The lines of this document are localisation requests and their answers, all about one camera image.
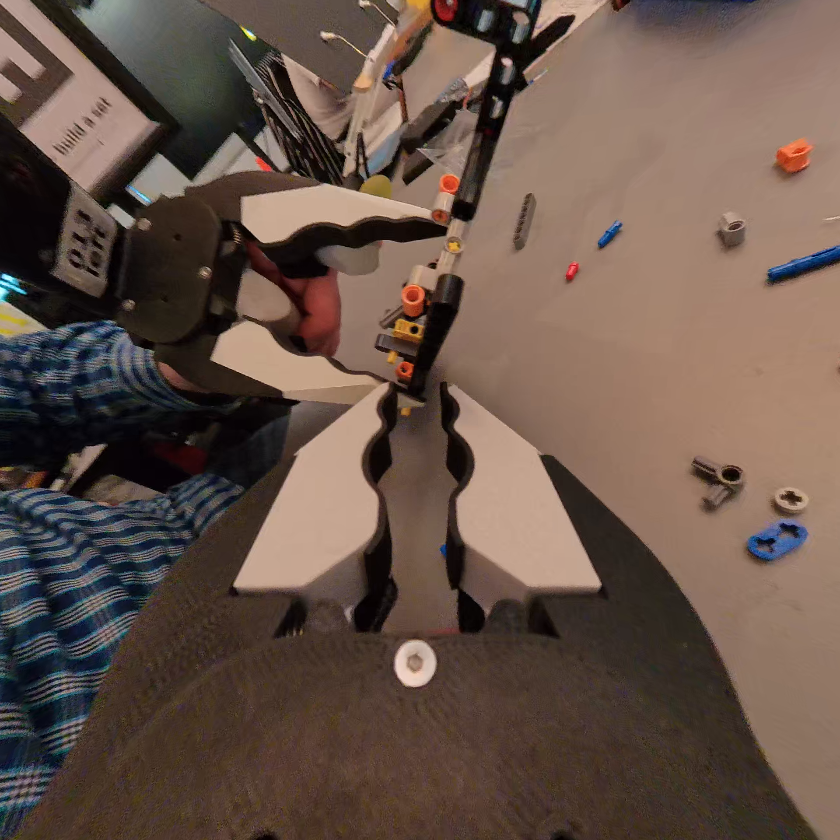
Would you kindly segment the clear plastic bag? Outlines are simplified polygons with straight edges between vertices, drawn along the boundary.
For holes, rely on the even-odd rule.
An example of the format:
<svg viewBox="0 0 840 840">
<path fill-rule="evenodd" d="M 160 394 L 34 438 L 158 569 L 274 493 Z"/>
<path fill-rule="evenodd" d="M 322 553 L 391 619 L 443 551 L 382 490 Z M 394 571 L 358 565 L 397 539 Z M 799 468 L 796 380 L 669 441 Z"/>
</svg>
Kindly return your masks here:
<svg viewBox="0 0 840 840">
<path fill-rule="evenodd" d="M 426 144 L 417 151 L 445 174 L 462 176 L 471 146 L 470 139 L 461 139 L 454 143 Z"/>
</svg>

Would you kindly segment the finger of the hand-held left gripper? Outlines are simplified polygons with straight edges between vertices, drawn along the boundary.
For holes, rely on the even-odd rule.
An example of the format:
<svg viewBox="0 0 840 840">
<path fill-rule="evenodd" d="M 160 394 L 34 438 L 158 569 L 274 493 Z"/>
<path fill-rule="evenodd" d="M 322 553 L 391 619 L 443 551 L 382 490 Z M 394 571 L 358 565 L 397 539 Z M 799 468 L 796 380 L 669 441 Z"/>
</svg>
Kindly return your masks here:
<svg viewBox="0 0 840 840">
<path fill-rule="evenodd" d="M 243 320 L 216 338 L 210 354 L 222 377 L 218 390 L 289 401 L 356 405 L 370 395 L 394 396 L 396 386 L 371 373 L 349 371 L 336 360 L 295 350 L 257 322 Z"/>
<path fill-rule="evenodd" d="M 276 249 L 358 249 L 380 241 L 441 238 L 447 232 L 426 208 L 331 185 L 245 196 L 240 223 L 260 244 Z"/>
</svg>

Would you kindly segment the long grey lego beam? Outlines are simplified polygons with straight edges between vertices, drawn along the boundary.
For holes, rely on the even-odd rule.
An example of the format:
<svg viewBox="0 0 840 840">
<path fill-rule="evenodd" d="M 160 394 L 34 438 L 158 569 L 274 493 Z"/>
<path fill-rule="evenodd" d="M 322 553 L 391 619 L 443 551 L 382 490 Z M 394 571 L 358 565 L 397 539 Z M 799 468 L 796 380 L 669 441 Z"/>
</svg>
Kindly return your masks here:
<svg viewBox="0 0 840 840">
<path fill-rule="evenodd" d="M 516 251 L 523 250 L 528 243 L 536 206 L 536 196 L 532 192 L 527 193 L 522 199 L 512 236 L 512 245 Z"/>
</svg>

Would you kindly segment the person's left hand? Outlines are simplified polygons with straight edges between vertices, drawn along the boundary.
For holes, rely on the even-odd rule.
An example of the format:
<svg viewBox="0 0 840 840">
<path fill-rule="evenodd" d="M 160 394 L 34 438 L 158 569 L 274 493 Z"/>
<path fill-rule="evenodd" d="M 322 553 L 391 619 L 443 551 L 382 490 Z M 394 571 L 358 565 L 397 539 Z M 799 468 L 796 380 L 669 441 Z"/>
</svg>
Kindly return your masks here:
<svg viewBox="0 0 840 840">
<path fill-rule="evenodd" d="M 297 336 L 307 350 L 333 357 L 340 346 L 342 305 L 338 272 L 324 276 L 287 279 L 287 291 L 301 314 Z"/>
</svg>

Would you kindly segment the orange lego connector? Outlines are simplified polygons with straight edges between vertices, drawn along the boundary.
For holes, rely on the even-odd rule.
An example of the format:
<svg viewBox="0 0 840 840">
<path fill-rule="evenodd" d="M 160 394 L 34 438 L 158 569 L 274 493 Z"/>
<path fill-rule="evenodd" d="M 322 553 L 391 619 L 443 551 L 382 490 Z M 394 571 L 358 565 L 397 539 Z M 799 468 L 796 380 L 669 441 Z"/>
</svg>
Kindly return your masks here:
<svg viewBox="0 0 840 840">
<path fill-rule="evenodd" d="M 814 145 L 805 138 L 787 143 L 775 153 L 775 165 L 785 174 L 803 172 L 810 163 Z"/>
</svg>

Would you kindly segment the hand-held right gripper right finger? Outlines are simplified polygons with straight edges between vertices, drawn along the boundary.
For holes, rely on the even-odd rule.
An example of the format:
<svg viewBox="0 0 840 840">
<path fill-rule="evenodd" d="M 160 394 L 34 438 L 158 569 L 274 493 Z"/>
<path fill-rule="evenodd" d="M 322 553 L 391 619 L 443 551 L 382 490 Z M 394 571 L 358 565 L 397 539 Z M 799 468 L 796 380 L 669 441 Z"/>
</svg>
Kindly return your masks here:
<svg viewBox="0 0 840 840">
<path fill-rule="evenodd" d="M 602 580 L 543 455 L 456 385 L 440 386 L 456 486 L 445 544 L 451 587 L 489 614 L 500 602 L 597 595 Z"/>
</svg>

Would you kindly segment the black lego chassis assembly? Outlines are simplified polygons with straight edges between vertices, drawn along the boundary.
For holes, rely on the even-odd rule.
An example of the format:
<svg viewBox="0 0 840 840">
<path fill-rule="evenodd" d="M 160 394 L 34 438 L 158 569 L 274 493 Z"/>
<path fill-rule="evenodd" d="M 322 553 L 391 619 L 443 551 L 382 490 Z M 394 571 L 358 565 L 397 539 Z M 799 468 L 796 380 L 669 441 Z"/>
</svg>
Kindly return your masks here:
<svg viewBox="0 0 840 840">
<path fill-rule="evenodd" d="M 494 47 L 480 100 L 476 127 L 467 148 L 458 191 L 451 202 L 444 246 L 436 261 L 437 281 L 426 305 L 424 332 L 411 377 L 396 388 L 403 412 L 425 401 L 428 376 L 458 315 L 465 282 L 456 268 L 483 193 L 517 81 L 539 20 L 540 1 L 434 1 L 437 25 Z"/>
</svg>

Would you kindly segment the person's plaid shirt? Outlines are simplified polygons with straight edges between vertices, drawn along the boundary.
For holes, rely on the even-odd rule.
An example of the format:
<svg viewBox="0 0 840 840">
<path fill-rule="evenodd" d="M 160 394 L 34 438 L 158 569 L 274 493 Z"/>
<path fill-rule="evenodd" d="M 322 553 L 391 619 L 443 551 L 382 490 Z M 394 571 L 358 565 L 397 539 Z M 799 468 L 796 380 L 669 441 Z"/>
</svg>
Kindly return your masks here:
<svg viewBox="0 0 840 840">
<path fill-rule="evenodd" d="M 135 617 L 243 493 L 214 475 L 115 506 L 46 489 L 2 493 L 2 838 L 61 769 Z"/>
</svg>

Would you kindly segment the black oblong object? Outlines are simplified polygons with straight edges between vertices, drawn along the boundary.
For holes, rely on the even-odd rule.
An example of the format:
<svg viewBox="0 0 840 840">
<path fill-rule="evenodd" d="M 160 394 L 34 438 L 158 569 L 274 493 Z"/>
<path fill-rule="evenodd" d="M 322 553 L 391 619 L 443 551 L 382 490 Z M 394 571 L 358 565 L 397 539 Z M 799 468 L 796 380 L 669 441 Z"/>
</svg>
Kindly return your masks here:
<svg viewBox="0 0 840 840">
<path fill-rule="evenodd" d="M 562 37 L 566 36 L 576 19 L 575 14 L 566 14 L 550 21 L 539 32 L 535 31 L 524 51 L 523 65 L 530 67 L 549 51 Z"/>
</svg>

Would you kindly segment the dark grey lego connector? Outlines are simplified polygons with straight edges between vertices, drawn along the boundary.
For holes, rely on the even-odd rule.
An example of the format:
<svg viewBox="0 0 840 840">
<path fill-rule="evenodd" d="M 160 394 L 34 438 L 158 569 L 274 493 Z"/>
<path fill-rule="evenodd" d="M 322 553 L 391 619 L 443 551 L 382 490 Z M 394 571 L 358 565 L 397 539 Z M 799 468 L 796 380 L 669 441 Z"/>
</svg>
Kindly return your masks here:
<svg viewBox="0 0 840 840">
<path fill-rule="evenodd" d="M 716 511 L 735 498 L 746 483 L 745 474 L 737 465 L 720 465 L 708 458 L 694 457 L 690 463 L 694 474 L 707 483 L 707 492 L 702 506 L 707 511 Z"/>
</svg>

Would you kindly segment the white paper sheet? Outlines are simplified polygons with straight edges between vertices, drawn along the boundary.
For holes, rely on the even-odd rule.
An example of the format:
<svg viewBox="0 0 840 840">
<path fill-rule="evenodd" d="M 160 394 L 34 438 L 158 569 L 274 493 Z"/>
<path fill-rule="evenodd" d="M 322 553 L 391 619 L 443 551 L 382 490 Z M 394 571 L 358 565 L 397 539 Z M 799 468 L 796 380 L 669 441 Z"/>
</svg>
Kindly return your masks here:
<svg viewBox="0 0 840 840">
<path fill-rule="evenodd" d="M 566 14 L 575 14 L 575 22 L 568 32 L 561 40 L 568 38 L 577 28 L 583 25 L 588 18 L 590 18 L 599 8 L 609 4 L 607 1 L 542 1 L 539 13 L 538 23 L 534 32 L 539 32 L 550 21 L 558 16 Z"/>
</svg>

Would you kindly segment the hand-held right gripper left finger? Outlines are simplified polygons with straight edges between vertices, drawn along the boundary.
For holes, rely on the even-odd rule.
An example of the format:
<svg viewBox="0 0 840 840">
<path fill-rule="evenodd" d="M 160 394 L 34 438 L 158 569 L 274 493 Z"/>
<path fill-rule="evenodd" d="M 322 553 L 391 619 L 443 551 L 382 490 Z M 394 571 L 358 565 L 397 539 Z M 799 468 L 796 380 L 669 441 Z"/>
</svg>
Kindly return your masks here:
<svg viewBox="0 0 840 840">
<path fill-rule="evenodd" d="M 379 481 L 391 464 L 396 389 L 383 383 L 292 457 L 237 576 L 238 595 L 279 593 L 350 613 L 388 579 L 391 548 Z"/>
</svg>

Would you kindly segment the blue lego liftarm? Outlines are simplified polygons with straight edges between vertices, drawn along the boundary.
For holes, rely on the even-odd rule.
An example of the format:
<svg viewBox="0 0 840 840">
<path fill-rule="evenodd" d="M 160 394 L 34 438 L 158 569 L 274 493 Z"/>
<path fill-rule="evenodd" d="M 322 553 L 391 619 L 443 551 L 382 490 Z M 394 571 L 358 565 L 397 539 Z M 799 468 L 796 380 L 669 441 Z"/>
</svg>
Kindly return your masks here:
<svg viewBox="0 0 840 840">
<path fill-rule="evenodd" d="M 749 536 L 745 547 L 754 559 L 771 563 L 797 551 L 809 537 L 801 522 L 785 518 Z"/>
</svg>

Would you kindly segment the long blue lego pin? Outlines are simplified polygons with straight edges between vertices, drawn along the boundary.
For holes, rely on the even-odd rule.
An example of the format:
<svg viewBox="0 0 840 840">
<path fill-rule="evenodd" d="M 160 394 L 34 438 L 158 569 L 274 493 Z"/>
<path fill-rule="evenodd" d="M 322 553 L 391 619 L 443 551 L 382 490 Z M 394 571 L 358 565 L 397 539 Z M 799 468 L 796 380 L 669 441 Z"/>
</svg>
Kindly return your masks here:
<svg viewBox="0 0 840 840">
<path fill-rule="evenodd" d="M 767 269 L 766 282 L 768 285 L 776 285 L 791 280 L 813 271 L 834 266 L 839 263 L 839 245 L 835 245 L 814 254 L 798 257 L 784 262 L 781 265 Z"/>
</svg>

